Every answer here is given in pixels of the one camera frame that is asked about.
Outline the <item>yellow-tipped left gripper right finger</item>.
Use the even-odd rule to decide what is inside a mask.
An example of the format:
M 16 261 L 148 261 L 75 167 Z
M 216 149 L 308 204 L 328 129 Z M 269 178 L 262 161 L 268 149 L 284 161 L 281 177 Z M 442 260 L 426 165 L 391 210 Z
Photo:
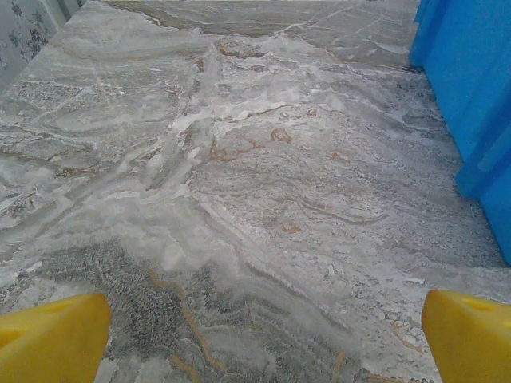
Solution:
M 444 382 L 510 383 L 510 305 L 432 290 L 422 328 Z

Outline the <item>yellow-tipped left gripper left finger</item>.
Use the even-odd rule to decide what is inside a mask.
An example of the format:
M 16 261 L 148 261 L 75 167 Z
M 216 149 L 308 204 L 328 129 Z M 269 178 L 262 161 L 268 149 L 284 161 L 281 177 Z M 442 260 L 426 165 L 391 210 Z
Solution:
M 1 316 L 2 382 L 93 382 L 109 339 L 104 294 L 80 294 Z

